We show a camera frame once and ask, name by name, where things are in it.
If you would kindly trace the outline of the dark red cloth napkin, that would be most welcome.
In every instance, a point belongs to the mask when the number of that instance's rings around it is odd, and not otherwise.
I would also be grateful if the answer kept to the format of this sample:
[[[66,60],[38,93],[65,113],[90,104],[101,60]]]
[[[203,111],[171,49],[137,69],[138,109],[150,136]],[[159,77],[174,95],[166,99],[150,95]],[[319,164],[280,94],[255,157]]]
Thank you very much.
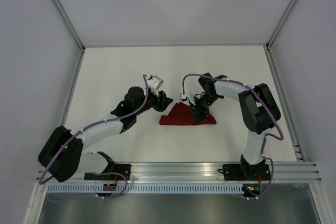
[[[215,118],[210,115],[198,123],[194,121],[194,114],[184,103],[175,103],[168,115],[160,117],[159,125],[168,126],[198,126],[198,125],[215,125]]]

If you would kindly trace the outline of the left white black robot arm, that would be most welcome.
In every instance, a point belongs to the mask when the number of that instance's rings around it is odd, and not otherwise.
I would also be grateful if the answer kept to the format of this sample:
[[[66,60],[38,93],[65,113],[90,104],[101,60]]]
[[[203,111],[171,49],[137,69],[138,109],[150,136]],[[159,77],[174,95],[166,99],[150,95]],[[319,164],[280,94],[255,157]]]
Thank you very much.
[[[70,179],[84,160],[100,161],[93,170],[104,180],[114,176],[114,161],[104,152],[85,154],[84,150],[108,137],[119,135],[137,122],[137,116],[154,109],[163,112],[173,102],[164,91],[153,93],[150,89],[131,87],[124,99],[104,119],[78,129],[67,129],[63,125],[56,127],[38,155],[39,163],[44,167],[40,184],[48,181],[50,174],[58,182]]]

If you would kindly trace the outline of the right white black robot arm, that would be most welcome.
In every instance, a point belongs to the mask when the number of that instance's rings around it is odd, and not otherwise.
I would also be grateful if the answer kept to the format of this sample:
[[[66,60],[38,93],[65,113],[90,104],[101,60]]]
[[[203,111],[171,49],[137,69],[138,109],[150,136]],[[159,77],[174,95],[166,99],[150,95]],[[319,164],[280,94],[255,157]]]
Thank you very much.
[[[224,164],[218,170],[226,181],[270,180],[271,169],[266,164],[264,149],[267,137],[282,141],[284,135],[278,125],[280,110],[269,87],[261,83],[250,87],[242,82],[210,73],[198,74],[201,94],[192,95],[182,90],[181,100],[189,104],[194,122],[200,123],[209,117],[210,106],[218,99],[230,98],[239,103],[245,127],[247,143],[239,164]]]

